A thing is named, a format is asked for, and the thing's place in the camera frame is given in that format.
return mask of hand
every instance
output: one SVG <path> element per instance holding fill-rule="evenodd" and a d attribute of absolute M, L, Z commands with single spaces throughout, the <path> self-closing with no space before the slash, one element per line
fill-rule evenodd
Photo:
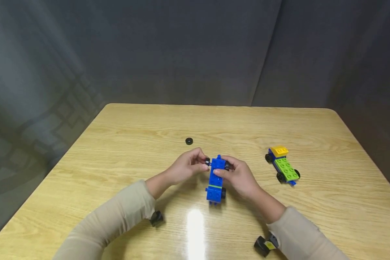
<path fill-rule="evenodd" d="M 182 153 L 164 173 L 170 184 L 176 185 L 196 173 L 207 171 L 209 168 L 205 164 L 206 158 L 201 148 L 195 148 Z"/>
<path fill-rule="evenodd" d="M 221 158 L 232 164 L 234 169 L 230 169 L 230 171 L 215 169 L 214 174 L 229 181 L 244 199 L 252 199 L 256 192 L 261 190 L 261 187 L 255 180 L 247 163 L 231 156 L 223 155 Z"/>

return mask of gray backdrop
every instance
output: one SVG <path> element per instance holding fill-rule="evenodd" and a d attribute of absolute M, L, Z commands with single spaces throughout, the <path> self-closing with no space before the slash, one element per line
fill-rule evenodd
<path fill-rule="evenodd" d="M 0 229 L 110 102 L 329 107 L 390 181 L 390 0 L 0 0 Z"/>

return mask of green lego brick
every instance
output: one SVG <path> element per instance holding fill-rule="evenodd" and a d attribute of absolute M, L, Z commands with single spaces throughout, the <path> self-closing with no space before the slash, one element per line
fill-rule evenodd
<path fill-rule="evenodd" d="M 299 176 L 296 174 L 295 170 L 292 168 L 287 158 L 275 159 L 274 163 L 277 165 L 280 172 L 285 175 L 286 181 L 299 180 Z"/>

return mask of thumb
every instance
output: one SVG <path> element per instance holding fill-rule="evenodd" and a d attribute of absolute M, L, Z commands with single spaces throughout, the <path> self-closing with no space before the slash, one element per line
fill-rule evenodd
<path fill-rule="evenodd" d="M 231 172 L 229 172 L 228 170 L 215 169 L 214 170 L 214 174 L 217 175 L 217 176 L 220 176 L 224 180 L 230 181 Z"/>
<path fill-rule="evenodd" d="M 196 173 L 196 172 L 205 172 L 209 168 L 208 165 L 206 164 L 194 164 L 194 165 L 190 165 L 190 169 L 192 170 L 193 173 Z"/>

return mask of lego piece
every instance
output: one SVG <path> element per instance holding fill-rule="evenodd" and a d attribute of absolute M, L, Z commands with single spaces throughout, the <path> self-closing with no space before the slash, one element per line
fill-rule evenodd
<path fill-rule="evenodd" d="M 286 156 L 276 156 L 273 153 L 275 148 L 276 147 L 270 148 L 269 153 L 266 154 L 264 158 L 266 158 L 266 161 L 269 164 L 273 164 L 274 168 L 277 170 L 276 177 L 281 183 L 289 183 L 291 186 L 295 186 L 296 181 L 300 179 L 300 174 L 298 170 L 293 169 Z"/>
<path fill-rule="evenodd" d="M 263 257 L 267 257 L 271 250 L 277 249 L 279 247 L 279 242 L 277 241 L 277 238 L 270 232 L 269 238 L 267 240 L 262 236 L 259 236 L 256 239 L 254 247 L 259 254 L 261 254 Z"/>
<path fill-rule="evenodd" d="M 281 145 L 278 145 L 276 147 L 271 147 L 270 149 L 276 158 L 286 156 L 289 153 L 286 147 Z"/>
<path fill-rule="evenodd" d="M 152 227 L 155 227 L 163 222 L 163 215 L 160 211 L 155 211 L 151 218 L 149 219 L 150 224 L 152 224 Z"/>
<path fill-rule="evenodd" d="M 186 143 L 187 145 L 192 145 L 193 142 L 194 142 L 194 140 L 193 140 L 192 138 L 190 138 L 190 137 L 188 137 L 187 139 L 185 139 L 185 143 Z"/>
<path fill-rule="evenodd" d="M 209 158 L 206 159 L 205 164 L 211 166 L 211 172 L 209 173 L 209 185 L 205 188 L 207 192 L 207 200 L 209 204 L 221 203 L 221 199 L 225 199 L 226 190 L 222 187 L 222 178 L 214 174 L 215 169 L 229 169 L 230 165 L 227 161 L 221 159 L 218 155 L 217 158 L 213 158 L 210 162 Z"/>
<path fill-rule="evenodd" d="M 299 180 L 299 176 L 296 174 L 295 170 L 290 165 L 287 158 L 275 159 L 274 161 L 277 171 L 283 173 L 286 177 L 286 181 L 295 181 Z"/>

